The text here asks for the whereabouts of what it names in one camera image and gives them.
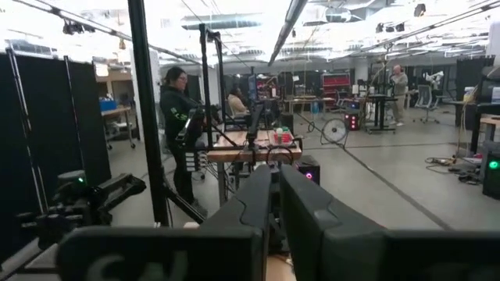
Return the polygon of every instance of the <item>green light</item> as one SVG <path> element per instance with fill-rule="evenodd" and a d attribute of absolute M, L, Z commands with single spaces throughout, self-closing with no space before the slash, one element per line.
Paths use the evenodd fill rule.
<path fill-rule="evenodd" d="M 498 162 L 491 161 L 490 162 L 490 169 L 498 169 Z"/>

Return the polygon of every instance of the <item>black jacket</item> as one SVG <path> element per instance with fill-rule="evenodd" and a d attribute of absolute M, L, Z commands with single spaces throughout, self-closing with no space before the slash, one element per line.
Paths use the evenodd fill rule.
<path fill-rule="evenodd" d="M 174 87 L 165 87 L 160 95 L 159 106 L 165 116 L 165 135 L 168 145 L 175 144 L 175 138 L 186 125 L 189 111 L 198 107 L 191 100 Z M 201 135 L 201 128 L 190 131 L 188 144 L 194 144 Z"/>

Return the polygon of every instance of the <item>white ceiling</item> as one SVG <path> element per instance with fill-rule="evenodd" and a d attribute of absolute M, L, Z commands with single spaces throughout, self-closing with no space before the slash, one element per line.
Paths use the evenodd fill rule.
<path fill-rule="evenodd" d="M 127 12 L 127 0 L 97 1 L 87 0 L 46 0 L 67 11 L 83 15 L 95 22 L 130 34 Z M 108 34 L 65 35 L 62 33 L 63 20 L 57 16 L 28 8 L 11 0 L 4 0 L 5 12 L 0 13 L 0 27 L 5 27 L 6 39 L 24 39 L 32 44 L 44 44 L 59 51 L 80 56 L 102 56 L 113 58 L 119 53 L 119 39 Z M 348 55 L 361 47 L 368 47 L 377 42 L 391 39 L 450 16 L 465 12 L 470 7 L 484 0 L 396 0 L 384 7 L 386 0 L 309 0 L 300 18 L 295 24 L 295 36 L 289 36 L 277 61 L 298 60 L 324 61 Z M 427 12 L 424 16 L 414 17 L 413 10 L 417 3 L 424 2 Z M 148 39 L 151 44 L 161 46 L 180 55 L 199 60 L 201 50 L 199 31 L 186 30 L 187 25 L 195 26 L 201 20 L 209 27 L 220 31 L 223 41 L 224 60 L 249 65 L 258 61 L 269 60 L 276 44 L 278 34 L 284 23 L 284 17 L 290 0 L 145 0 L 148 24 Z M 326 23 L 307 26 L 312 22 L 326 22 L 327 7 L 349 9 L 352 19 L 363 19 L 349 23 Z M 488 32 L 491 18 L 499 8 L 471 16 L 457 23 L 437 28 L 424 34 L 407 38 L 395 43 L 393 49 L 406 50 L 392 57 L 425 50 L 438 50 L 439 54 L 450 56 L 457 49 L 469 53 L 483 49 L 485 40 L 478 39 L 481 33 Z M 385 26 L 405 23 L 405 31 L 398 33 L 375 32 L 378 23 Z M 426 44 L 420 48 L 409 48 L 412 44 Z M 446 45 L 465 43 L 455 48 Z M 128 51 L 121 52 L 120 60 L 128 60 Z M 366 55 L 380 55 L 384 49 L 372 50 Z M 209 63 L 216 63 L 215 48 L 209 44 Z M 169 55 L 161 55 L 163 64 L 179 63 Z"/>

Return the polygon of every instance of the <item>fan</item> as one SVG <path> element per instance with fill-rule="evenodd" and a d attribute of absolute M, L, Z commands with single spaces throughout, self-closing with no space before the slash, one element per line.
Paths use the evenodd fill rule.
<path fill-rule="evenodd" d="M 339 144 L 347 137 L 347 127 L 344 120 L 333 118 L 327 121 L 321 130 L 321 136 L 331 144 Z"/>

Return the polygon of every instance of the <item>dark hair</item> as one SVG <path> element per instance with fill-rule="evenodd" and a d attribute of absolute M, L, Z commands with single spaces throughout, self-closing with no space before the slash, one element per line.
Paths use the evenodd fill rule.
<path fill-rule="evenodd" d="M 177 79 L 179 79 L 179 76 L 182 73 L 186 73 L 184 69 L 181 69 L 179 66 L 174 66 L 169 71 L 166 72 L 165 78 L 163 78 L 163 83 L 165 84 L 170 84 L 170 82 L 173 82 Z"/>

